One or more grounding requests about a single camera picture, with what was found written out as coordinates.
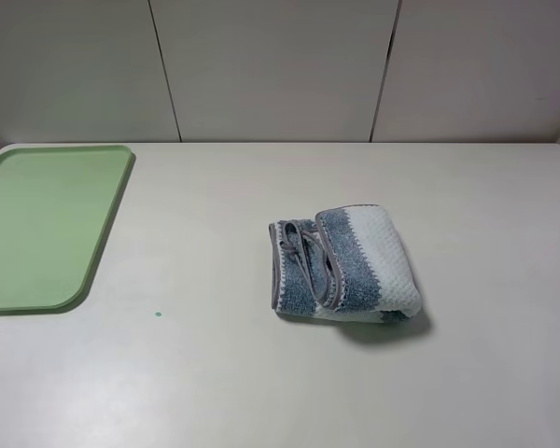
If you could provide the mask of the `blue white striped towel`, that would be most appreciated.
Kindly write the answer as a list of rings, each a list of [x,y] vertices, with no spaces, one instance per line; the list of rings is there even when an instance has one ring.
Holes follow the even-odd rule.
[[[384,208],[354,204],[269,226],[272,308],[279,315],[391,324],[422,308],[408,257]]]

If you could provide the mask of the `green plastic tray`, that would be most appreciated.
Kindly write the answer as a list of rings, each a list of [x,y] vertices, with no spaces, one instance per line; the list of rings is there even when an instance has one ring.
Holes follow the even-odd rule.
[[[0,154],[0,314],[62,310],[83,296],[133,163],[125,146]]]

